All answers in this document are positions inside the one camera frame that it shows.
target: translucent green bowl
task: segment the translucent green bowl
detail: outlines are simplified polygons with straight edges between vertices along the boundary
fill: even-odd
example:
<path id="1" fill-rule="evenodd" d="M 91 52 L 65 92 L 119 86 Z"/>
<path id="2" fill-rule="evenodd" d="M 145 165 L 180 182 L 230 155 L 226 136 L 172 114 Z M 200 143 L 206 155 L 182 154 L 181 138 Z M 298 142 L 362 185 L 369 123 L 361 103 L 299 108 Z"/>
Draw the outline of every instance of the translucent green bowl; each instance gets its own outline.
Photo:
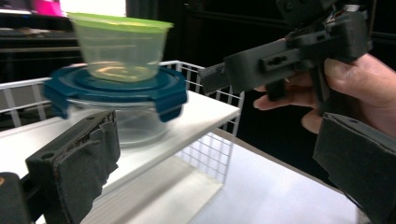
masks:
<path id="1" fill-rule="evenodd" d="M 87 13 L 67 16 L 94 77 L 136 82 L 157 75 L 172 23 Z"/>

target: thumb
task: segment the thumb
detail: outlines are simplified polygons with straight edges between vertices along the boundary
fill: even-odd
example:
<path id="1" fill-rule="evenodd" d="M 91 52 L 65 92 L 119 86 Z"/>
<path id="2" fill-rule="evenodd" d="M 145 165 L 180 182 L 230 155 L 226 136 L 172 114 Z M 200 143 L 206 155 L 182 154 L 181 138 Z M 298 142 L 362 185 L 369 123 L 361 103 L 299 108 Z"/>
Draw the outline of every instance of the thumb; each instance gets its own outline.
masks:
<path id="1" fill-rule="evenodd" d="M 372 105 L 385 104 L 394 100 L 392 98 L 396 94 L 394 90 L 396 76 L 388 76 L 388 74 L 383 73 L 373 74 L 358 66 L 341 63 L 333 59 L 325 61 L 324 72 L 330 87 L 335 91 Z"/>

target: green lid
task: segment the green lid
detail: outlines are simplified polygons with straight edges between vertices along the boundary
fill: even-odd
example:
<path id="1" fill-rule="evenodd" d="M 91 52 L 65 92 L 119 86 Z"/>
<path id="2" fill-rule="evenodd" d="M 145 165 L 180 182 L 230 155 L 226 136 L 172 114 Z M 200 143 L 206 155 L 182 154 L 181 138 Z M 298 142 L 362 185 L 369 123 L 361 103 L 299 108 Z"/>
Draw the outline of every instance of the green lid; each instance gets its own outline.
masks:
<path id="1" fill-rule="evenodd" d="M 114 31 L 157 33 L 164 32 L 173 27 L 172 23 L 165 21 L 152 21 L 89 13 L 68 12 L 67 17 L 76 25 Z"/>

